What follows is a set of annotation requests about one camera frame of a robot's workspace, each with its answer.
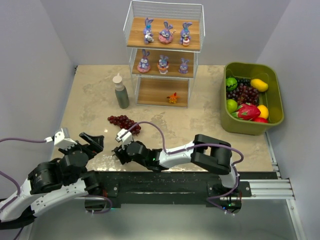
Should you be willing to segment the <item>orange dragon toy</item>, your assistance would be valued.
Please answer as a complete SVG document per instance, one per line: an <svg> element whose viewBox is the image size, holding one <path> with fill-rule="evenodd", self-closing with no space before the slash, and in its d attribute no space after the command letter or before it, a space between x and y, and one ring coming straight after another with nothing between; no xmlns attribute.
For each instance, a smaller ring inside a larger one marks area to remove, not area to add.
<svg viewBox="0 0 320 240"><path fill-rule="evenodd" d="M177 93L174 92L173 94L171 94L170 96L167 96L166 98L168 99L168 102L170 104L176 104L180 96L178 96Z"/></svg>

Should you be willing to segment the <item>purple bunny blue bow toy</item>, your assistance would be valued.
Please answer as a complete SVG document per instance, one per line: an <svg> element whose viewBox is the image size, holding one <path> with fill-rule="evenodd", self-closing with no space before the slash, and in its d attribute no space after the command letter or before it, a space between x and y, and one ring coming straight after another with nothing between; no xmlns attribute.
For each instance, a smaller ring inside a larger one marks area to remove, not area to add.
<svg viewBox="0 0 320 240"><path fill-rule="evenodd" d="M146 17L144 20L145 28L143 29L143 35L144 35L144 43L149 44L154 42L154 34L152 32L152 18Z"/></svg>

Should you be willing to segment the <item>small purple bunny toy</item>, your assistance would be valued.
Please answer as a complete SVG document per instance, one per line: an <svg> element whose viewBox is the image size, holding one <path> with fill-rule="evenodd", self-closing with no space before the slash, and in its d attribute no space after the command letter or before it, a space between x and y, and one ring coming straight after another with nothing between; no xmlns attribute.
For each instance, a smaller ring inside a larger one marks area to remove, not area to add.
<svg viewBox="0 0 320 240"><path fill-rule="evenodd" d="M182 30L180 31L180 40L179 43L184 47L187 47L190 44L191 36L189 27L192 25L192 22L184 22L182 24Z"/></svg>

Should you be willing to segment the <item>black bat-like toy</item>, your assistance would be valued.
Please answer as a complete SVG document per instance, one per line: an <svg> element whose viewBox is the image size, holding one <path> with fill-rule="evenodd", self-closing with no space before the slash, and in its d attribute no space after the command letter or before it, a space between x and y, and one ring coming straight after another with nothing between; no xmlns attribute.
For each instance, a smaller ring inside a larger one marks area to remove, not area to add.
<svg viewBox="0 0 320 240"><path fill-rule="evenodd" d="M116 149L116 148L113 149L111 152L112 152L112 157L115 157L115 158L118 157L118 155L117 155L117 149Z"/></svg>

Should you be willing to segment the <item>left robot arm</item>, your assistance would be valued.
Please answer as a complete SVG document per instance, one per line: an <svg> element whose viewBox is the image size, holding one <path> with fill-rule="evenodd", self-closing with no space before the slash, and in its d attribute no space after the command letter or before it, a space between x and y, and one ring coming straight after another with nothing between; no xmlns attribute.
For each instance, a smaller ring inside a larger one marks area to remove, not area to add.
<svg viewBox="0 0 320 240"><path fill-rule="evenodd" d="M86 143L72 140L64 129L45 139L53 142L63 157L38 164L15 193L1 200L1 230L23 228L61 203L103 193L98 173L88 171L86 166L103 151L104 136L82 132L79 137Z"/></svg>

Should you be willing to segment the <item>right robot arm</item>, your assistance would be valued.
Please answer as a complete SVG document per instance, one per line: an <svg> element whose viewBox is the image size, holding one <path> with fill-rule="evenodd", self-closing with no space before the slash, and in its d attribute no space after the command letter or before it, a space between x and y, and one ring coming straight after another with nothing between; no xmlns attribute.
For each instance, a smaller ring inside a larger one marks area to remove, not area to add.
<svg viewBox="0 0 320 240"><path fill-rule="evenodd" d="M223 187L234 189L239 184L239 175L232 163L232 152L243 155L228 142L197 134L194 140L175 148L149 149L130 134L116 140L121 143L113 153L121 164L136 162L146 169L159 173L178 165L192 163L212 174L218 175Z"/></svg>

